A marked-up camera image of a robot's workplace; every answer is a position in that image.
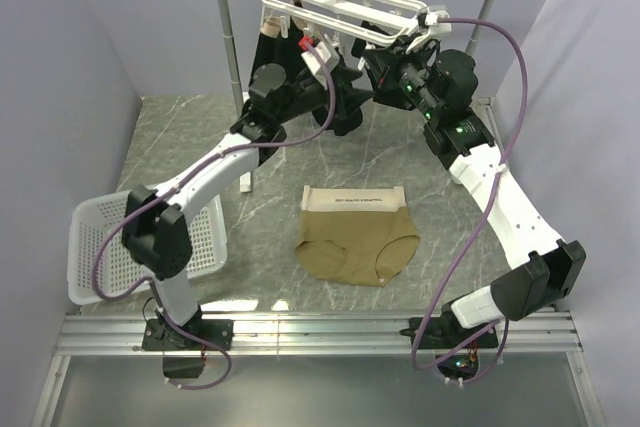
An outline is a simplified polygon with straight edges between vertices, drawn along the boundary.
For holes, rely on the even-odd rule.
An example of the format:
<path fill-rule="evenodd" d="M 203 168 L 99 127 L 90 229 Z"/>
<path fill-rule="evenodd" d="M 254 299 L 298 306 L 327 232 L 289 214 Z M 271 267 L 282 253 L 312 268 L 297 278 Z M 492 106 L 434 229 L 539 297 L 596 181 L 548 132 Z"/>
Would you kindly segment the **tan underwear with cream waistband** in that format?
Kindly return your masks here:
<path fill-rule="evenodd" d="M 420 241 L 402 186 L 304 187 L 295 256 L 317 279 L 383 287 L 408 265 Z"/>

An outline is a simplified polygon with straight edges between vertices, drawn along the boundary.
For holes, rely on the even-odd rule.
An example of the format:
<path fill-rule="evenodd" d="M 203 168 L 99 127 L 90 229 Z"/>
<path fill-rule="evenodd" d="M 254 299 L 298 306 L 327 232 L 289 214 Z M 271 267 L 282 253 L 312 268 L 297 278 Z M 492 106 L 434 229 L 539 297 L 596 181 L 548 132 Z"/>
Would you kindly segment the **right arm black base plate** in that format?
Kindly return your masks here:
<path fill-rule="evenodd" d="M 471 329 L 465 329 L 461 327 L 455 319 L 446 320 L 443 317 L 444 316 L 438 316 L 430 319 L 420 340 L 418 350 L 450 350 L 463 340 L 468 339 L 472 334 L 489 326 L 489 323 L 485 323 Z M 400 335 L 409 338 L 410 341 L 413 342 L 418 333 L 421 321 L 422 318 L 409 318 L 408 327 L 401 329 L 399 331 Z M 479 336 L 474 342 L 477 347 L 482 349 L 497 348 L 499 345 L 495 329 L 493 329 L 492 332 L 486 332 L 482 336 Z"/>

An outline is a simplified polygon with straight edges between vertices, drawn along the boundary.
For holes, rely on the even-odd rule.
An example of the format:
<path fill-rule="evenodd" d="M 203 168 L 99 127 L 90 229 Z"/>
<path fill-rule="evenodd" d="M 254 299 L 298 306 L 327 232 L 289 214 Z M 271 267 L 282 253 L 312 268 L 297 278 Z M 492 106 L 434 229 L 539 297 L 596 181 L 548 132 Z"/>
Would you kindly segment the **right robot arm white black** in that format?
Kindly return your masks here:
<path fill-rule="evenodd" d="M 488 286 L 443 305 L 426 332 L 455 347 L 476 328 L 520 320 L 567 297 L 586 261 L 578 241 L 565 241 L 539 214 L 502 160 L 494 137 L 471 107 L 475 61 L 435 42 L 417 53 L 402 47 L 362 53 L 377 103 L 416 110 L 431 152 L 481 210 L 509 265 Z"/>

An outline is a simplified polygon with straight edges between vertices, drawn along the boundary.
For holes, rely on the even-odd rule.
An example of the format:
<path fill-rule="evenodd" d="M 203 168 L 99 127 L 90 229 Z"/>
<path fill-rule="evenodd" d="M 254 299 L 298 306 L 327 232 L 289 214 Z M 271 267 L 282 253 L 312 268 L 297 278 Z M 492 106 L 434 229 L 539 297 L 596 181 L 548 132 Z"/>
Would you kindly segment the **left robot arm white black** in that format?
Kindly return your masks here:
<path fill-rule="evenodd" d="M 267 160 L 294 146 L 285 124 L 311 113 L 320 132 L 360 113 L 373 93 L 355 86 L 361 71 L 342 61 L 320 64 L 310 54 L 288 78 L 283 66 L 259 67 L 242 113 L 206 156 L 154 188 L 138 186 L 127 197 L 121 243 L 151 273 L 151 289 L 161 309 L 166 337 L 178 348 L 195 346 L 202 335 L 201 307 L 187 279 L 193 254 L 189 226 L 222 190 Z"/>

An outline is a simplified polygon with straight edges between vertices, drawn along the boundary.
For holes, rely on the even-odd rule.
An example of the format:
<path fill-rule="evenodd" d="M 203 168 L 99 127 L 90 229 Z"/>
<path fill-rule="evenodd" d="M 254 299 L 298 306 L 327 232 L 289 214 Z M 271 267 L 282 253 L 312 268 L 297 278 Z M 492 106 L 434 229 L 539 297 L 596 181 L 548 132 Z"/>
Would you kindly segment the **white clip hanger frame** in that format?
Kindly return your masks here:
<path fill-rule="evenodd" d="M 409 43 L 418 35 L 416 14 L 430 7 L 420 0 L 261 0 L 263 10 L 280 12 L 281 19 L 298 17 L 316 27 L 337 34 L 347 25 L 359 25 L 363 20 L 381 26 L 401 28 L 397 38 L 407 37 Z"/>

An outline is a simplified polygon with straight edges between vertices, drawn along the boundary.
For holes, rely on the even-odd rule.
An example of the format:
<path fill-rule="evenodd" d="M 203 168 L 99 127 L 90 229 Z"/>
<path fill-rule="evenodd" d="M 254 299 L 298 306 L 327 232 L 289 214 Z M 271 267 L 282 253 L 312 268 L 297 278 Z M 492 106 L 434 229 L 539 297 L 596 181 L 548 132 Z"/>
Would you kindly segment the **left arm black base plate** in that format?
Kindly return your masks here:
<path fill-rule="evenodd" d="M 202 320 L 191 332 L 200 340 L 214 343 L 227 351 L 233 338 L 233 321 L 230 319 Z M 195 341 L 178 333 L 163 319 L 152 318 L 146 322 L 141 349 L 150 352 L 209 350 L 201 341 Z"/>

